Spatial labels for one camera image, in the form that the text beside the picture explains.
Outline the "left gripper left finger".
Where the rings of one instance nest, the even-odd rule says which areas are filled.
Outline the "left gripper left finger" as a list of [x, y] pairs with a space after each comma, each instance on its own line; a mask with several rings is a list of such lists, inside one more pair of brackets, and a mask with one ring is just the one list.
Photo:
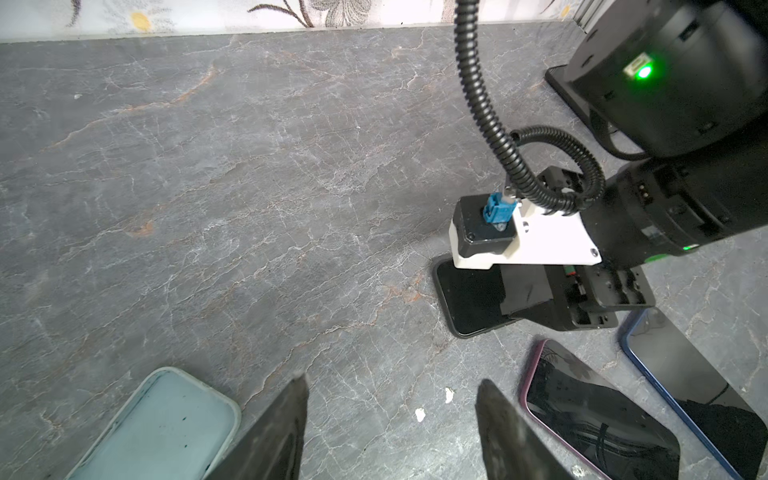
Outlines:
[[208, 479], [297, 479], [304, 449], [309, 386], [304, 375], [285, 386]]

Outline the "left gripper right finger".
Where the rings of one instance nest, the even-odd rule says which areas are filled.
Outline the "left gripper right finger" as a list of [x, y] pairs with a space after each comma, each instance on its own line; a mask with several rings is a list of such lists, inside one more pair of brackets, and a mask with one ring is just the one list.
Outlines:
[[571, 479], [489, 379], [483, 379], [478, 387], [475, 411], [488, 479]]

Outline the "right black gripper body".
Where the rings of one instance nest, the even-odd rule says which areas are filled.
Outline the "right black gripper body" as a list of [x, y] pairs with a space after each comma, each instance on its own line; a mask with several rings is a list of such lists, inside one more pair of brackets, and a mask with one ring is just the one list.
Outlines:
[[530, 320], [556, 331], [613, 328], [618, 311], [642, 309], [655, 297], [640, 266], [656, 253], [655, 227], [645, 211], [648, 182], [624, 167], [604, 196], [579, 215], [599, 261], [537, 260], [500, 268], [507, 321]]

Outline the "black phone case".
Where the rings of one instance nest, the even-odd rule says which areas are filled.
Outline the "black phone case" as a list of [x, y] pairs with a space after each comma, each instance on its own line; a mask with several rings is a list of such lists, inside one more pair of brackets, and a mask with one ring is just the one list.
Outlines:
[[438, 303], [452, 335], [468, 339], [522, 321], [502, 313], [501, 304], [506, 299], [503, 273], [507, 270], [508, 266], [459, 269], [450, 256], [433, 262]]

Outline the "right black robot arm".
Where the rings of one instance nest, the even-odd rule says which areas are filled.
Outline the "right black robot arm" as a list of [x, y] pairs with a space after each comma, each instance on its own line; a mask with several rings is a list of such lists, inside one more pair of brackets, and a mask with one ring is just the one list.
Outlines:
[[501, 271], [504, 322], [616, 325], [642, 266], [767, 222], [767, 5], [616, 1], [546, 81], [624, 166], [581, 219], [601, 261]]

